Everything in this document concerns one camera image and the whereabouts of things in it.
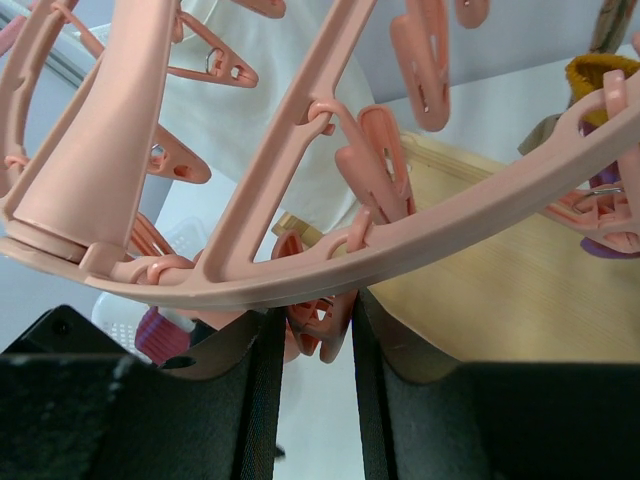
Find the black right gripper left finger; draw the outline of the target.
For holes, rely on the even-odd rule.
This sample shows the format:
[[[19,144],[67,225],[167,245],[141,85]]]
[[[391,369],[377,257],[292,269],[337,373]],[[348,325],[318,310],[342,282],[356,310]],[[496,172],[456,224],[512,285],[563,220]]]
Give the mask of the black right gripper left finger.
[[[269,479],[280,309],[250,311],[155,366],[69,306],[1,356],[5,479]]]

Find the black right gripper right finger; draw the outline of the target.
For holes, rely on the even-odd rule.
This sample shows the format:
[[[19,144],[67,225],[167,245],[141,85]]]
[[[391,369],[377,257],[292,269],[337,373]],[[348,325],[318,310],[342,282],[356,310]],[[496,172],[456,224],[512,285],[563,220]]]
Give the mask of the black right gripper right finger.
[[[634,364],[462,362],[358,294],[352,339],[369,479],[635,479]]]

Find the white plastic basket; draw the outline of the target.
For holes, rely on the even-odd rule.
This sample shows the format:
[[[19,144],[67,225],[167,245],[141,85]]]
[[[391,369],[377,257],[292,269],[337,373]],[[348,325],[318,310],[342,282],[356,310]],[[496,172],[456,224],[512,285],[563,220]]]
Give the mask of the white plastic basket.
[[[165,234],[140,214],[136,218],[130,242],[130,253],[145,259],[135,282],[140,285],[156,285],[167,269],[190,268],[206,242],[202,222],[189,217]],[[102,293],[94,304],[91,321],[125,350],[138,356],[144,353],[136,346],[137,332],[147,313],[156,313],[155,306],[127,300],[111,293]]]

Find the beige argyle sock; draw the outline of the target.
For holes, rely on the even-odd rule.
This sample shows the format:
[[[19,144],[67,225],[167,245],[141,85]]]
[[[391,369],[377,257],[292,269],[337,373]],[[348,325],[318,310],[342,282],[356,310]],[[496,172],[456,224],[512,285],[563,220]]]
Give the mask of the beige argyle sock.
[[[616,53],[627,32],[636,0],[606,0],[602,2],[596,17],[587,54]],[[521,142],[518,152],[530,153],[552,134],[561,114],[542,119]]]

